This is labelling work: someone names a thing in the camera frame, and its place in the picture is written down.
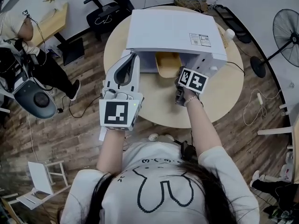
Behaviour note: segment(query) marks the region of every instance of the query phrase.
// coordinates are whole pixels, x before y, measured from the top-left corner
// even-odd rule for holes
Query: cartoon print on shirt
[[[141,183],[141,185],[140,185],[140,188],[139,188],[139,190],[138,190],[138,195],[137,195],[137,205],[138,205],[138,207],[139,207],[143,212],[145,212],[145,213],[152,213],[152,212],[156,211],[156,210],[163,204],[164,199],[165,199],[165,194],[166,194],[166,192],[167,192],[167,191],[165,191],[165,188],[164,188],[165,185],[166,185],[166,187],[167,187],[166,190],[168,190],[168,193],[169,193],[170,198],[171,198],[174,202],[176,202],[178,206],[180,206],[180,207],[187,207],[187,206],[189,206],[189,205],[192,203],[193,198],[194,198],[194,190],[193,190],[193,187],[192,187],[192,185],[191,185],[191,179],[188,178],[187,176],[185,176],[186,172],[184,172],[183,174],[181,174],[181,175],[177,175],[176,177],[184,178],[184,179],[188,182],[188,184],[189,184],[189,187],[190,187],[190,200],[189,200],[187,203],[181,203],[178,199],[176,199],[176,198],[174,197],[173,193],[172,193],[172,190],[171,190],[171,183],[170,183],[170,181],[169,181],[169,180],[164,180],[164,181],[160,181],[160,187],[161,187],[161,201],[160,201],[160,203],[158,203],[158,204],[156,205],[156,207],[154,207],[154,208],[151,209],[151,210],[147,210],[147,209],[145,209],[145,208],[143,207],[142,203],[141,203],[141,197],[142,197],[143,187],[145,186],[146,181],[147,181],[148,178],[147,178],[144,174],[142,174],[142,170],[143,170],[143,168],[144,168],[143,166],[138,166],[138,167],[136,167],[136,168],[134,168],[134,169],[132,170],[136,175],[138,175],[138,176],[140,176],[140,177],[143,178],[143,181],[142,181],[142,183]]]

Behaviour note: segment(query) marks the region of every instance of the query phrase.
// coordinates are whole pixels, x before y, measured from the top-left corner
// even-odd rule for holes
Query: office chair
[[[93,1],[98,9],[88,14],[86,19],[88,25],[95,32],[100,41],[100,35],[112,31],[122,20],[132,14],[134,9],[130,0],[114,0],[105,6],[99,0],[85,0],[84,4]]]

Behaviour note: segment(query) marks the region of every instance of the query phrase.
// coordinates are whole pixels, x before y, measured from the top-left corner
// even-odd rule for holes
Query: hand
[[[185,87],[183,87],[184,89],[184,99],[187,101],[188,99],[192,98],[193,96],[196,96],[195,92],[193,92],[192,90],[189,90]]]

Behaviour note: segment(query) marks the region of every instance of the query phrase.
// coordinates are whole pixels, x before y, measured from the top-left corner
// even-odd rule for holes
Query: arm
[[[107,130],[97,162],[97,169],[103,173],[119,174],[122,164],[124,131]]]
[[[185,100],[193,96],[195,96],[194,92],[184,88]],[[192,128],[193,145],[195,146],[197,156],[213,147],[222,146],[220,138],[201,102],[198,99],[193,99],[186,106]]]
[[[25,41],[31,41],[33,37],[33,26],[30,18],[25,18],[20,30],[18,31],[18,37],[23,38]]]

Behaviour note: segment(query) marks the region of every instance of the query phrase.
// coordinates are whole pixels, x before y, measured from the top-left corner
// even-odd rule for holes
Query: black fan
[[[290,9],[280,10],[273,21],[273,34],[278,51],[263,62],[256,56],[250,59],[253,71],[260,78],[266,75],[265,63],[280,52],[289,63],[299,67],[299,14]]]

